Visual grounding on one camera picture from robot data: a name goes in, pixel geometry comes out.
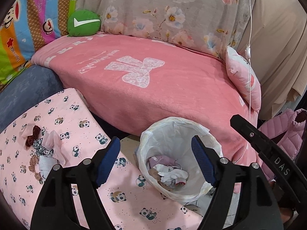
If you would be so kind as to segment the grey white sock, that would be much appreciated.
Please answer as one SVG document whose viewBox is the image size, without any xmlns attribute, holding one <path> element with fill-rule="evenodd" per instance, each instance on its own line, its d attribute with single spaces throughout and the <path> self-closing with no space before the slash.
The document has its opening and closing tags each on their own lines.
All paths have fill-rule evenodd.
<svg viewBox="0 0 307 230">
<path fill-rule="evenodd" d="M 40 174 L 43 179 L 47 179 L 53 166 L 57 164 L 57 160 L 50 156 L 40 156 L 39 157 L 39 169 Z"/>
</svg>

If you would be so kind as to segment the beige brown scrunchie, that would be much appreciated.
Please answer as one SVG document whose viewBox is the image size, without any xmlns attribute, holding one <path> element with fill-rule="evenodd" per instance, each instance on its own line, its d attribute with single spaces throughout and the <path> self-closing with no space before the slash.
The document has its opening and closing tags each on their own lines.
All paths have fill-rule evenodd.
<svg viewBox="0 0 307 230">
<path fill-rule="evenodd" d="M 44 179 L 42 178 L 40 172 L 37 172 L 36 167 L 38 167 L 39 158 L 36 155 L 33 155 L 29 161 L 29 171 L 34 174 L 34 177 L 40 184 L 44 184 Z"/>
</svg>

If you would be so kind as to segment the dark red scrunchie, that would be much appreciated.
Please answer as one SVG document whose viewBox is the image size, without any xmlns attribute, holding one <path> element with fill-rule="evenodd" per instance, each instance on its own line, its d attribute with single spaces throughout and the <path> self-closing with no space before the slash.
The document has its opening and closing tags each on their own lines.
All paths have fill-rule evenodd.
<svg viewBox="0 0 307 230">
<path fill-rule="evenodd" d="M 41 128 L 37 125 L 34 125 L 33 129 L 32 129 L 32 135 L 27 136 L 26 139 L 26 147 L 31 147 L 34 144 L 34 141 L 36 139 L 38 139 L 39 134 L 40 134 Z"/>
</svg>

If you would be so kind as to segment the beige curtain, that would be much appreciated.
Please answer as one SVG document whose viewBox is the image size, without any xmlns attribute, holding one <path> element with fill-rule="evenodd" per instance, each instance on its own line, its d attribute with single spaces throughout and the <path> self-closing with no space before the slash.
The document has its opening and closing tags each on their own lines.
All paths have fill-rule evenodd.
<svg viewBox="0 0 307 230">
<path fill-rule="evenodd" d="M 237 51 L 251 43 L 251 64 L 261 84 L 259 119 L 294 108 L 306 91 L 306 12 L 298 0 L 256 0 Z"/>
</svg>

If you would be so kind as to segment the pink bow print blanket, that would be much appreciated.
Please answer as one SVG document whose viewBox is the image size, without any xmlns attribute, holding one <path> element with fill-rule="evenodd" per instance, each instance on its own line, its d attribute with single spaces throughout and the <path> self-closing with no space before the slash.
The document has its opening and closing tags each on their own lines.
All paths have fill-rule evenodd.
<svg viewBox="0 0 307 230">
<path fill-rule="evenodd" d="M 161 119 L 186 118 L 207 127 L 231 161 L 259 160 L 230 126 L 236 114 L 256 124 L 257 113 L 216 57 L 159 40 L 100 33 L 58 38 L 31 63 L 53 70 L 64 87 L 83 94 L 94 114 L 124 132 L 138 136 Z"/>
</svg>

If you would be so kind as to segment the blue velvet cushion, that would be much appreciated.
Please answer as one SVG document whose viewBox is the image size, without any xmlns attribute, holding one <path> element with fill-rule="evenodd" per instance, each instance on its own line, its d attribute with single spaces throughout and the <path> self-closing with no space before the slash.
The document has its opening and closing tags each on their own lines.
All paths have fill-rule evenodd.
<svg viewBox="0 0 307 230">
<path fill-rule="evenodd" d="M 34 65 L 23 71 L 1 92 L 1 131 L 28 109 L 63 89 L 60 78 L 51 69 Z"/>
</svg>

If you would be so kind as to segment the pink puffer jacket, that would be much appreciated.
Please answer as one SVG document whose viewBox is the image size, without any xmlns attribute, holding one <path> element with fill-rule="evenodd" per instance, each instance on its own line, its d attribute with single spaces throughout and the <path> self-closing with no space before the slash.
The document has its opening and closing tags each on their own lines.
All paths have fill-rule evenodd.
<svg viewBox="0 0 307 230">
<path fill-rule="evenodd" d="M 286 110 L 260 126 L 259 131 L 276 143 L 292 160 L 298 156 L 303 142 L 306 110 Z"/>
</svg>

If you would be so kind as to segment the grey floral bedsheet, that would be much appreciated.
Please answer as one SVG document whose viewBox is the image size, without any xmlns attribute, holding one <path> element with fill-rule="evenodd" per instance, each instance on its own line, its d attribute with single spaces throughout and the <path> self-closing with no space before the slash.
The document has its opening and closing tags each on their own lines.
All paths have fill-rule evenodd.
<svg viewBox="0 0 307 230">
<path fill-rule="evenodd" d="M 77 0 L 98 14 L 101 31 L 156 39 L 223 58 L 236 48 L 255 0 Z"/>
</svg>

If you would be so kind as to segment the pale pink small cloth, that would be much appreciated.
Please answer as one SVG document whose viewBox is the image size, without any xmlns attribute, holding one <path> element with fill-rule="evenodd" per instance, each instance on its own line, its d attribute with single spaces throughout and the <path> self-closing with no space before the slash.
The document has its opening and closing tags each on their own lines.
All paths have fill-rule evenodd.
<svg viewBox="0 0 307 230">
<path fill-rule="evenodd" d="M 61 151 L 62 141 L 56 131 L 53 130 L 50 133 L 45 133 L 42 146 L 50 153 L 53 153 L 52 157 L 58 160 L 62 166 L 66 164 L 66 159 Z"/>
</svg>

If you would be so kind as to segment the pink satin cloth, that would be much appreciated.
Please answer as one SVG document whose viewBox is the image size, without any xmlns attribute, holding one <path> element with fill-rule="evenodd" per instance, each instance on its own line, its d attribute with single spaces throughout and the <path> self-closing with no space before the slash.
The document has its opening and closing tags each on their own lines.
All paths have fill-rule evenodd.
<svg viewBox="0 0 307 230">
<path fill-rule="evenodd" d="M 27 124 L 19 133 L 19 137 L 26 139 L 28 136 L 33 135 L 33 128 L 35 124 Z"/>
</svg>

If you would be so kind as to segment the black white patterned scrunchie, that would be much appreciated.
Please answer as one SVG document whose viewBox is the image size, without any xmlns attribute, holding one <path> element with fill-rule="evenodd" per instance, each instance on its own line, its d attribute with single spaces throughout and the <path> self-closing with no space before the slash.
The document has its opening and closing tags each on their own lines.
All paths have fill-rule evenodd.
<svg viewBox="0 0 307 230">
<path fill-rule="evenodd" d="M 48 150 L 46 147 L 43 147 L 42 146 L 42 142 L 43 142 L 43 139 L 40 138 L 40 139 L 36 139 L 34 142 L 33 142 L 33 148 L 35 149 L 35 155 L 37 157 L 40 157 L 40 156 L 50 156 L 50 157 L 53 157 L 54 155 L 54 150 Z"/>
</svg>

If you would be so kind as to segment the white lined trash bin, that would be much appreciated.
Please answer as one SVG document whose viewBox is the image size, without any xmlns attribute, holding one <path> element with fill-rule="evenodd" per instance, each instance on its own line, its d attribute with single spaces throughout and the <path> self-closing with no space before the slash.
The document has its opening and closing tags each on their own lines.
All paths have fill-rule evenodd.
<svg viewBox="0 0 307 230">
<path fill-rule="evenodd" d="M 138 168 L 147 182 L 169 199 L 180 203 L 196 201 L 212 188 L 203 177 L 191 149 L 191 140 L 195 135 L 206 147 L 223 156 L 221 144 L 208 128 L 180 117 L 168 117 L 152 124 L 142 132 L 136 151 Z M 187 182 L 182 188 L 168 191 L 149 174 L 148 160 L 156 155 L 172 158 L 188 173 Z"/>
</svg>

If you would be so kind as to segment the small pink pillow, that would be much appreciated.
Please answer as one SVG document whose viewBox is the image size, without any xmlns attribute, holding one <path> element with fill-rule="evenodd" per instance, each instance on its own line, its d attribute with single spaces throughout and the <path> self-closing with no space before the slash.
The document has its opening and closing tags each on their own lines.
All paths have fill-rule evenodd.
<svg viewBox="0 0 307 230">
<path fill-rule="evenodd" d="M 226 71 L 229 79 L 248 102 L 259 113 L 261 109 L 261 85 L 248 61 L 228 46 L 225 51 Z"/>
</svg>

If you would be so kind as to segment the green round plush toy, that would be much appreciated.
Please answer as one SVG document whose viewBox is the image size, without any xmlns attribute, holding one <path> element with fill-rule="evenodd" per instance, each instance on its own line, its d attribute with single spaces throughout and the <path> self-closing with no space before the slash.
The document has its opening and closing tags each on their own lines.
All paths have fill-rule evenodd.
<svg viewBox="0 0 307 230">
<path fill-rule="evenodd" d="M 91 36 L 99 31 L 100 25 L 99 15 L 89 10 L 78 10 L 68 18 L 67 31 L 73 37 Z"/>
</svg>

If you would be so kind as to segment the colourful monkey print pillow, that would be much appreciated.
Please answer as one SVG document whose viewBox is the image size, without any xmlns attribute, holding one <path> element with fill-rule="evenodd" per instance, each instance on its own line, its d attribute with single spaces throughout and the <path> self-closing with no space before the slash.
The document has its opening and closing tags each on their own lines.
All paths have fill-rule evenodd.
<svg viewBox="0 0 307 230">
<path fill-rule="evenodd" d="M 16 0 L 1 23 L 1 89 L 24 69 L 34 53 L 67 35 L 77 0 Z"/>
</svg>

